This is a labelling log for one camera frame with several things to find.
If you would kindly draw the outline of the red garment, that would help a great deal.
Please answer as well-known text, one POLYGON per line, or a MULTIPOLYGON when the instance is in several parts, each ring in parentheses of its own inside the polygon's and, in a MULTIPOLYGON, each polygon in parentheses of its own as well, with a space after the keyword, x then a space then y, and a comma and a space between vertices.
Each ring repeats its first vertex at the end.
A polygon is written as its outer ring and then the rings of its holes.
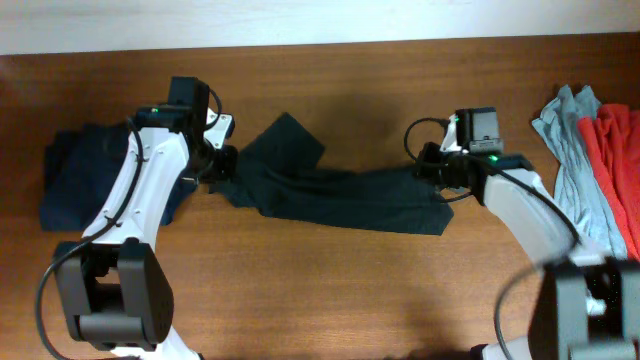
POLYGON ((605 104, 577 123, 594 177, 614 215, 628 257, 639 259, 639 112, 605 104))

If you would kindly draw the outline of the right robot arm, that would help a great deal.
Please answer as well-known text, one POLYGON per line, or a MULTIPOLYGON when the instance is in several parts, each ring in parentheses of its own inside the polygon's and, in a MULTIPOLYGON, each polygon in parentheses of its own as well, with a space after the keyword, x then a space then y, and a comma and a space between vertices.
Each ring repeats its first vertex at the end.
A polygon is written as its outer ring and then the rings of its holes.
POLYGON ((461 189, 511 231, 531 264, 511 277, 494 305, 496 343, 481 360, 639 360, 639 264, 619 259, 578 232, 544 188, 531 163, 504 154, 493 107, 467 108, 438 119, 441 143, 414 156, 415 175, 437 190, 461 189), (505 339, 501 310, 522 280, 542 282, 525 335, 505 339))

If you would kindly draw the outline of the folded navy blue garment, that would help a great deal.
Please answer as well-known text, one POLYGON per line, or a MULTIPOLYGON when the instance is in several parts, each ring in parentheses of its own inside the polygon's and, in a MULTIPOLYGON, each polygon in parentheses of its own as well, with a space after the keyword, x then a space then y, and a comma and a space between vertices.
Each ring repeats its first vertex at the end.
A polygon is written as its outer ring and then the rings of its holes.
POLYGON ((59 131, 44 152, 44 197, 39 222, 44 231, 86 229, 98 216, 124 163, 129 138, 124 124, 87 124, 59 131))

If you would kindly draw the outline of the light blue-grey garment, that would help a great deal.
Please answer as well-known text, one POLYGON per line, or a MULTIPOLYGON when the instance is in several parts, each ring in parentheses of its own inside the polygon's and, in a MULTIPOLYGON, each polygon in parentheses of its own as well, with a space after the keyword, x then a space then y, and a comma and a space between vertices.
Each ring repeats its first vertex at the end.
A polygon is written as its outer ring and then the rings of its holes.
POLYGON ((542 110, 532 126, 559 162, 554 199, 578 231, 618 258, 627 247, 611 207, 595 178, 577 123, 601 106, 590 86, 573 93, 567 85, 542 110))

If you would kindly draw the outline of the dark green t-shirt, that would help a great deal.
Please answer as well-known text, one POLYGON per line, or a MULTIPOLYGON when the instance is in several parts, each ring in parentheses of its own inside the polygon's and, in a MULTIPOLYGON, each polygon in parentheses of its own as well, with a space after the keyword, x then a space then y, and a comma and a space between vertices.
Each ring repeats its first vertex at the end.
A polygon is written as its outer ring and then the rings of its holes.
POLYGON ((284 113, 239 152, 232 178, 209 191, 264 217, 341 228, 441 235, 453 218, 451 207, 409 167, 321 169, 324 150, 284 113))

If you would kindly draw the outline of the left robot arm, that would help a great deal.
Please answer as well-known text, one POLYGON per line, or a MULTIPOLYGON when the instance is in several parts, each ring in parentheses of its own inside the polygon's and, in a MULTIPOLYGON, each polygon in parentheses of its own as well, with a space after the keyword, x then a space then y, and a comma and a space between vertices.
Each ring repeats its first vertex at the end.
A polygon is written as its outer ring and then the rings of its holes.
POLYGON ((198 359, 172 325, 174 295, 155 255, 176 182, 232 177, 231 115, 205 82, 172 78, 166 102, 127 120, 128 148, 114 185, 78 242, 60 243, 42 279, 54 279, 70 337, 112 359, 198 359))

